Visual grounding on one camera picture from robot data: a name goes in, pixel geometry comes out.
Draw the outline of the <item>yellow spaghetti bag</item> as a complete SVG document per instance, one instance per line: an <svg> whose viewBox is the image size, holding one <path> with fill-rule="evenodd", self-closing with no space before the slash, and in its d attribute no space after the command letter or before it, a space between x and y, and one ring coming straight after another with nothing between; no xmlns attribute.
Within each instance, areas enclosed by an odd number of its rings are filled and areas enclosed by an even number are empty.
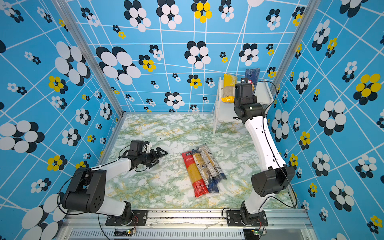
<svg viewBox="0 0 384 240"><path fill-rule="evenodd" d="M237 83L237 77L229 74L224 74L223 88L222 88L222 102L234 103L235 100L235 85Z"/></svg>

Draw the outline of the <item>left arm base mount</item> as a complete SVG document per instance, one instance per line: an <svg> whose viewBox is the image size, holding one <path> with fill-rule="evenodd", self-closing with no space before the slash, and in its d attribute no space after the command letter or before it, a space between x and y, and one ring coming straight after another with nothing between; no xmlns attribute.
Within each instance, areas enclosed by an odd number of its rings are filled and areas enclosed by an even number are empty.
<svg viewBox="0 0 384 240"><path fill-rule="evenodd" d="M121 216L108 215L105 225L113 227L143 227L148 219L148 210L126 210Z"/></svg>

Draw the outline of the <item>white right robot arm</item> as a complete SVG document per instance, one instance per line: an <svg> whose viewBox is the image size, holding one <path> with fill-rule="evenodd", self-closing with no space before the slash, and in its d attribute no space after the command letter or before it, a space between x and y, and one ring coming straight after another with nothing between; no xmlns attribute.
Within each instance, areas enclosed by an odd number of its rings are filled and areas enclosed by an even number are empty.
<svg viewBox="0 0 384 240"><path fill-rule="evenodd" d="M240 208L241 221L246 226L255 222L267 226L267 217L263 207L270 199L277 199L276 194L291 185L295 169L286 165L279 154L268 128L266 113L250 83L235 85L234 110L245 125L257 150L261 172L251 177L253 190Z"/></svg>

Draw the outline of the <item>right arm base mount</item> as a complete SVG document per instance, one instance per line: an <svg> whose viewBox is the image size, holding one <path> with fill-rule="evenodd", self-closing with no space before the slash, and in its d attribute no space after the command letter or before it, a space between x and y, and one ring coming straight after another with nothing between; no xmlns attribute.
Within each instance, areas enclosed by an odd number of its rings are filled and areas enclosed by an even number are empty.
<svg viewBox="0 0 384 240"><path fill-rule="evenodd" d="M224 217L229 227L267 227L269 225L265 211L249 214L246 209L228 210Z"/></svg>

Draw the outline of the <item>blue Barilla spaghetti bag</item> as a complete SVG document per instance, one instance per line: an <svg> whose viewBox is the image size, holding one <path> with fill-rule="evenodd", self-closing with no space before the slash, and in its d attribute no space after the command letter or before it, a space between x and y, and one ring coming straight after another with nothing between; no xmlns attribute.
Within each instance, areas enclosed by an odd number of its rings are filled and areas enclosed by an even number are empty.
<svg viewBox="0 0 384 240"><path fill-rule="evenodd" d="M253 92L256 91L256 86L259 81L260 68L247 69L245 72L245 83L252 85Z"/></svg>

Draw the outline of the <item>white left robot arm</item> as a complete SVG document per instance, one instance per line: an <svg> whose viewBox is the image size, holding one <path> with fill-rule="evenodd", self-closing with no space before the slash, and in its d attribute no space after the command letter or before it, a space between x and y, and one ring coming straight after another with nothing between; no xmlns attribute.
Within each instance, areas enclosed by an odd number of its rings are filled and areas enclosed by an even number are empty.
<svg viewBox="0 0 384 240"><path fill-rule="evenodd" d="M133 212L131 203L117 201L106 196L106 183L118 175L136 170L139 165L150 169L168 154L157 147L148 150L148 142L132 142L117 160L94 168L79 168L68 180L69 186L62 198L58 198L59 210L79 211L107 216L107 226L144 226L147 211Z"/></svg>

